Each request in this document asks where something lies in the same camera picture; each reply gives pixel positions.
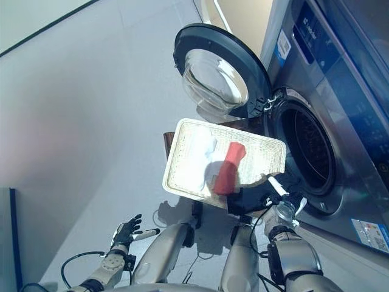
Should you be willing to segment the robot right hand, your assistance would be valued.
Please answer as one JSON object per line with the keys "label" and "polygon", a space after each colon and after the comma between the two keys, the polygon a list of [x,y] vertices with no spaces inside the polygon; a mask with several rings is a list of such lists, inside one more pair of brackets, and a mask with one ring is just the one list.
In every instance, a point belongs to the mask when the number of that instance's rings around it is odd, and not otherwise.
{"label": "robot right hand", "polygon": [[305,198],[301,192],[288,192],[274,176],[268,176],[264,185],[270,187],[270,191],[266,193],[265,198],[274,205],[284,203],[291,206],[294,217],[298,215],[308,203],[307,198]]}

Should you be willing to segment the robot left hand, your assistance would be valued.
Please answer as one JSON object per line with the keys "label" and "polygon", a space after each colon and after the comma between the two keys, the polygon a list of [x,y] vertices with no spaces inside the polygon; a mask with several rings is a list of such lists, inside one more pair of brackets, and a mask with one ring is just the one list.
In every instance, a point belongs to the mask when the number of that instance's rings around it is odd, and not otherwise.
{"label": "robot left hand", "polygon": [[137,214],[125,223],[120,223],[112,236],[111,246],[125,246],[129,248],[132,242],[141,241],[160,234],[159,228],[141,230],[142,215]]}

